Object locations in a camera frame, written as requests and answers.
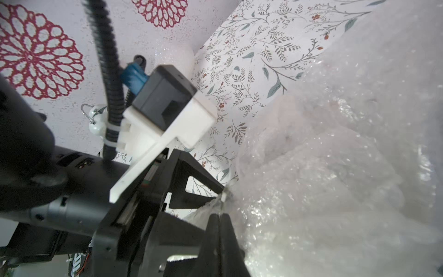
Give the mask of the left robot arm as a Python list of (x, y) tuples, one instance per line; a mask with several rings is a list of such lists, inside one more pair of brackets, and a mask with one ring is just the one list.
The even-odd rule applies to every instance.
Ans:
[(55, 144), (25, 96), (58, 98), (84, 80), (83, 56), (64, 30), (20, 5), (1, 5), (1, 217), (18, 222), (1, 260), (17, 267), (80, 256), (76, 277), (221, 277), (217, 218), (201, 229), (165, 211), (199, 208), (194, 177), (223, 186), (182, 150), (215, 123), (216, 107), (172, 65), (146, 75), (144, 58), (122, 69), (107, 5), (84, 1), (107, 104), (101, 156)]

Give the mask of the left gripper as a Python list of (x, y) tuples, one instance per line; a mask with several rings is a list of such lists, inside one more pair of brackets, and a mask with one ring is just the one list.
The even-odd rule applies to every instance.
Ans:
[(228, 214), (212, 214), (204, 231), (167, 212), (198, 209), (223, 190), (188, 152), (156, 158), (100, 218), (73, 276), (249, 277)]

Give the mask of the clear bubble wrap sheet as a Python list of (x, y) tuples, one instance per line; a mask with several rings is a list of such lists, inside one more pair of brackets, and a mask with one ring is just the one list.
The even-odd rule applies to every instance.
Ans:
[(227, 213), (254, 277), (437, 277), (443, 3), (386, 1), (250, 124)]

